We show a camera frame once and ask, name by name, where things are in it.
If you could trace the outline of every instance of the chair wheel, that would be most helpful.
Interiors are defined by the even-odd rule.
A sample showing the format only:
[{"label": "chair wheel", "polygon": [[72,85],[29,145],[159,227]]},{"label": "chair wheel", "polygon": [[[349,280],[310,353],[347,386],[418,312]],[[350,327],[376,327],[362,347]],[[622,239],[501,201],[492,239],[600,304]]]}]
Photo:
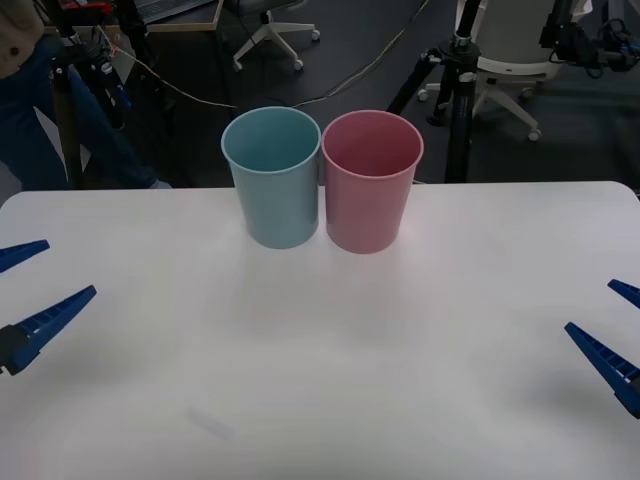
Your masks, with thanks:
[{"label": "chair wheel", "polygon": [[520,92],[520,98],[522,100],[531,100],[533,98],[534,93],[535,93],[535,90],[533,88],[523,88],[522,91]]},{"label": "chair wheel", "polygon": [[540,140],[542,138],[542,132],[540,132],[540,130],[535,129],[535,130],[531,130],[529,132],[529,141],[536,143],[538,140]]}]

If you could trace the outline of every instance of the cup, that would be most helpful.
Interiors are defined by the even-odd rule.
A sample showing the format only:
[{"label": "cup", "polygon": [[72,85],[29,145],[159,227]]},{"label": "cup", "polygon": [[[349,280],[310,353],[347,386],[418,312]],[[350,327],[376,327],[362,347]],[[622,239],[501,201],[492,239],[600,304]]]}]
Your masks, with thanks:
[{"label": "cup", "polygon": [[320,128],[306,113],[265,107],[222,135],[250,235],[269,248],[306,242],[318,228]]},{"label": "cup", "polygon": [[422,158],[420,132],[387,112],[361,110],[324,131],[327,233],[341,248],[374,253],[395,240]]}]

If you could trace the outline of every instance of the office chair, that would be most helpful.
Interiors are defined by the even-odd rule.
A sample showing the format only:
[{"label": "office chair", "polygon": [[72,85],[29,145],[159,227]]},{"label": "office chair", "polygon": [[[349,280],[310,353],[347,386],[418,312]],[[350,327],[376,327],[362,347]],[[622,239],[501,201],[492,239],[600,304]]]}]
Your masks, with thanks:
[{"label": "office chair", "polygon": [[311,31],[311,40],[320,40],[320,32],[316,30],[316,26],[312,23],[282,23],[274,22],[271,16],[271,10],[277,8],[290,8],[306,3],[307,0],[227,0],[224,4],[225,8],[238,17],[247,17],[251,15],[260,15],[262,26],[256,30],[251,39],[242,46],[240,50],[233,56],[233,69],[236,72],[242,70],[240,58],[249,50],[256,46],[262,40],[273,40],[282,50],[293,58],[293,68],[302,70],[304,63],[296,51],[284,41],[281,33],[285,32],[304,32]]},{"label": "office chair", "polygon": [[[462,16],[465,1],[458,0],[456,25]],[[539,44],[542,28],[553,4],[554,0],[483,0],[471,31],[482,53],[478,60],[476,93],[479,96],[473,107],[473,116],[491,99],[529,126],[528,138],[532,142],[537,142],[542,136],[538,122],[503,87],[540,87],[560,70],[560,65],[549,61],[551,50]],[[591,0],[576,0],[573,20],[579,21],[592,10]],[[438,90],[439,83],[428,83],[418,91],[418,98],[424,102],[430,91]],[[528,100],[534,93],[532,87],[523,88],[520,98]]]}]

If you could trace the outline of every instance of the black tripod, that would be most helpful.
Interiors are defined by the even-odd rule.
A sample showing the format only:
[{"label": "black tripod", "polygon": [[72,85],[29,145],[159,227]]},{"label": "black tripod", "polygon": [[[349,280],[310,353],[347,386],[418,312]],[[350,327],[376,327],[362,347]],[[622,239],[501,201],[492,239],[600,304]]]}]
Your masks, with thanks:
[{"label": "black tripod", "polygon": [[444,66],[440,93],[428,122],[434,126],[444,124],[446,108],[453,94],[445,183],[464,183],[467,180],[476,72],[480,58],[480,50],[471,41],[471,28],[480,1],[467,0],[458,29],[451,39],[443,41],[438,48],[429,49],[420,56],[413,72],[387,108],[388,112],[399,115],[433,69],[438,65]]}]

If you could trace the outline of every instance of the blue cup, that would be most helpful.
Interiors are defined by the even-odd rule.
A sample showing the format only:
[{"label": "blue cup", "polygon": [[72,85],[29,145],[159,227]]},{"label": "blue cup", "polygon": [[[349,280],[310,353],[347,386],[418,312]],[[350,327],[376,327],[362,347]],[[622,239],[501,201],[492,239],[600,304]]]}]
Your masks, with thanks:
[{"label": "blue cup", "polygon": [[251,236],[269,248],[303,244],[318,228],[320,128],[306,113],[265,107],[222,135]]}]

